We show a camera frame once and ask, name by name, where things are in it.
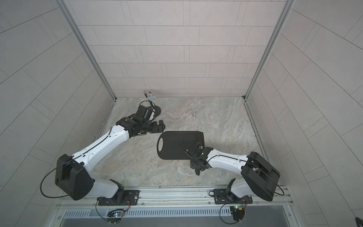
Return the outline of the black cutting board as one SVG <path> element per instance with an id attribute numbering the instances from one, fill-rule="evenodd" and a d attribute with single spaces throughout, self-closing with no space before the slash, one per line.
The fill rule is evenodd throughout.
<path id="1" fill-rule="evenodd" d="M 190 160 L 185 151 L 204 146 L 201 131 L 165 131 L 157 141 L 157 154 L 163 160 Z"/>

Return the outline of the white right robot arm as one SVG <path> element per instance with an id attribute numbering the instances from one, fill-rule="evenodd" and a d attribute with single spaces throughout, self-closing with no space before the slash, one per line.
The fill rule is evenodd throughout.
<path id="1" fill-rule="evenodd" d="M 185 153 L 191 159 L 192 169 L 197 175 L 209 168 L 241 174 L 242 179 L 232 179 L 221 196 L 228 201 L 238 203 L 250 194 L 273 201 L 280 173 L 259 153 L 233 155 L 210 147 L 189 148 Z"/>

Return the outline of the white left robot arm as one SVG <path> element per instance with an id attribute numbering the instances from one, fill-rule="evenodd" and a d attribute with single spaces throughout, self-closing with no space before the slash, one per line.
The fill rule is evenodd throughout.
<path id="1" fill-rule="evenodd" d="M 114 180 L 94 180 L 90 171 L 107 154 L 128 139 L 147 133 L 162 133 L 165 124 L 162 120 L 137 122 L 124 117 L 109 132 L 98 140 L 68 156 L 62 155 L 57 160 L 55 184 L 73 200 L 96 196 L 106 204 L 120 204 L 125 200 L 124 187 Z"/>

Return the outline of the right circuit board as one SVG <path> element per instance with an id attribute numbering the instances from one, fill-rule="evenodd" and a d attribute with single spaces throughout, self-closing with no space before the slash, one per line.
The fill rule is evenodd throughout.
<path id="1" fill-rule="evenodd" d="M 244 219 L 245 208 L 239 206 L 230 206 L 230 211 L 234 222 L 240 222 Z"/>

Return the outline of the circuit board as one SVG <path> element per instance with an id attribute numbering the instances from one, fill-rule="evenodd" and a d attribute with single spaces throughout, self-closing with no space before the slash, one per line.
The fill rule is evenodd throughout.
<path id="1" fill-rule="evenodd" d="M 239 206 L 230 206 L 230 211 L 234 222 L 240 222 L 244 219 L 245 208 Z"/>
<path id="2" fill-rule="evenodd" d="M 119 223 L 124 215 L 125 209 L 115 209 L 108 212 L 106 219 L 111 223 Z"/>

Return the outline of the left circuit board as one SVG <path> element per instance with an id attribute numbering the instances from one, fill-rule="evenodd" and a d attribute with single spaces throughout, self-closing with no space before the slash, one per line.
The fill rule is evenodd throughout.
<path id="1" fill-rule="evenodd" d="M 108 212 L 106 219 L 111 223 L 119 223 L 124 215 L 125 209 L 115 209 Z"/>

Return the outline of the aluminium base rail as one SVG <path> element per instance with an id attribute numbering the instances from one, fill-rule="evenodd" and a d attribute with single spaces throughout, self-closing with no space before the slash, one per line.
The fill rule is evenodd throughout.
<path id="1" fill-rule="evenodd" d="M 120 203 L 106 204 L 95 197 L 79 201 L 61 198 L 55 205 L 59 218 L 107 218 L 109 211 L 125 209 L 123 218 L 153 217 L 227 217 L 234 222 L 230 206 L 252 208 L 282 208 L 290 215 L 293 201 L 289 191 L 283 187 L 273 201 L 265 201 L 256 195 L 243 197 L 232 203 L 221 197 L 225 186 L 166 186 L 131 187 L 125 190 L 125 200 Z"/>

